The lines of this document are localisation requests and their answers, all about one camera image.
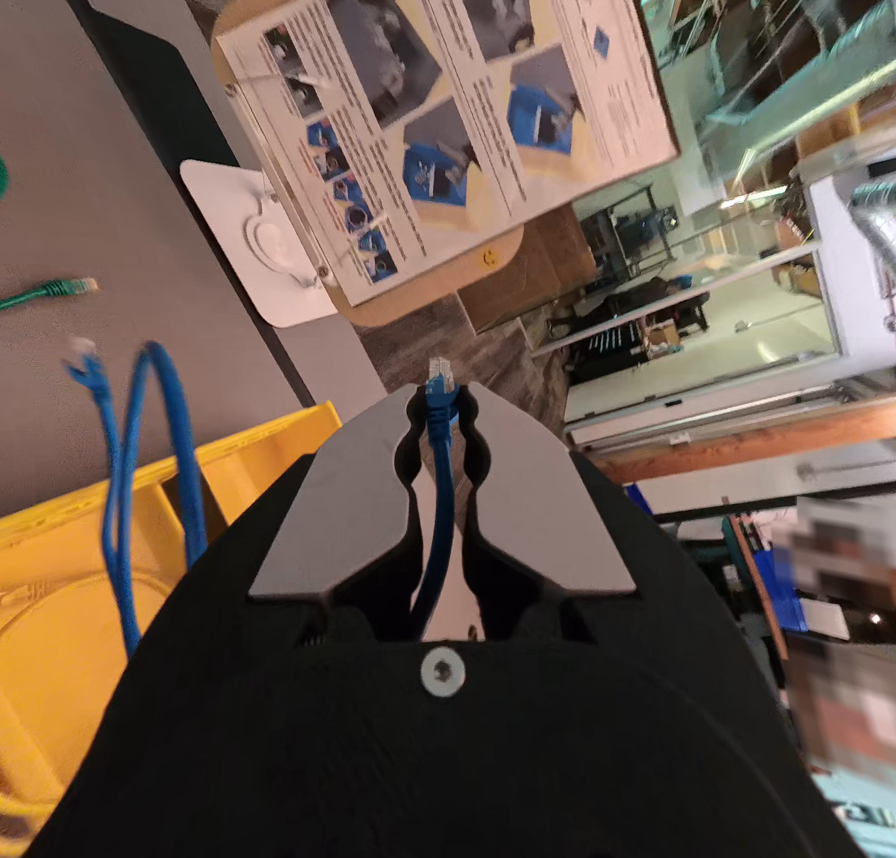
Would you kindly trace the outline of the dark desk mat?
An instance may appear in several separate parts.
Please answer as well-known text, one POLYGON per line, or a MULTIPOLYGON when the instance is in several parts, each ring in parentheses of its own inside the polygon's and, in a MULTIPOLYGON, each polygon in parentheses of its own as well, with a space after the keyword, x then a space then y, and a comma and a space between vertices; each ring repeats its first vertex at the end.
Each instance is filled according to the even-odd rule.
POLYGON ((238 159, 183 56, 168 41, 96 10, 89 0, 65 1, 97 50, 288 386, 302 406, 314 404, 274 327, 255 309, 180 173, 186 160, 222 162, 227 170, 238 169, 238 159))

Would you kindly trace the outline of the yellow plastic bin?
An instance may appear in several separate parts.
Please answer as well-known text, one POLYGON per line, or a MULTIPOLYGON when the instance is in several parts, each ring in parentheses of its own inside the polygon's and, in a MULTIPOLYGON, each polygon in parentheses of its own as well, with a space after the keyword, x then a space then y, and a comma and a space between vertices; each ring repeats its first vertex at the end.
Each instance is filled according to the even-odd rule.
MULTIPOLYGON (((196 449, 209 539, 341 426, 332 404, 196 449)), ((1 523, 2 856, 21 856, 84 760, 125 670, 100 536, 107 483, 1 523)))

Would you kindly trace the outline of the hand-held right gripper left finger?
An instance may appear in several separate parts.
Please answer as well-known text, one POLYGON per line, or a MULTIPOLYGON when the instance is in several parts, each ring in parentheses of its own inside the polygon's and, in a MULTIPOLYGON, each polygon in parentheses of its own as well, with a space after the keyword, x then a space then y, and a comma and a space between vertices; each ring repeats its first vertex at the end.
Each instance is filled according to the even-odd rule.
POLYGON ((256 602, 360 610, 383 640, 416 640, 424 544, 413 488, 426 410, 408 384, 333 434, 308 468, 251 587, 256 602))

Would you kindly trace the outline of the wooden beam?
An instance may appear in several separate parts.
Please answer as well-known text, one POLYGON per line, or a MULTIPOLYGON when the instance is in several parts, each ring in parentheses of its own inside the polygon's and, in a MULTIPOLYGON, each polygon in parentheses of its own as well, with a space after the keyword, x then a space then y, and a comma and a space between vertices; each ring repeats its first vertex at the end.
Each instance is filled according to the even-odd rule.
POLYGON ((584 457, 610 481, 637 483, 760 460, 836 449, 895 436, 895 398, 874 398, 812 411, 766 426, 679 445, 584 457))

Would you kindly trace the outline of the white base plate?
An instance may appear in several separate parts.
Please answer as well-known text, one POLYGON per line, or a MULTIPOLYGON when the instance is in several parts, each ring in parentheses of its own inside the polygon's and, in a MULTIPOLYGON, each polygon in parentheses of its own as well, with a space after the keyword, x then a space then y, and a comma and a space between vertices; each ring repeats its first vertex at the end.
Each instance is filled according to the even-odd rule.
POLYGON ((265 322, 293 328, 337 313, 264 173, 196 159, 179 173, 265 322))

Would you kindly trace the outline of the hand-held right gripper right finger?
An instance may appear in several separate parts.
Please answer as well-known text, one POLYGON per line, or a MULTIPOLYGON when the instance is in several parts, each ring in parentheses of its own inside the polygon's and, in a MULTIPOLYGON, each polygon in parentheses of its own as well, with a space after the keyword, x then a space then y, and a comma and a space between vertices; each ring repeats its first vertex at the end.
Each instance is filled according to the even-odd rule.
POLYGON ((471 485, 462 568, 486 639, 509 639, 538 603, 635 594, 561 440, 480 383, 462 387, 459 417, 471 485))

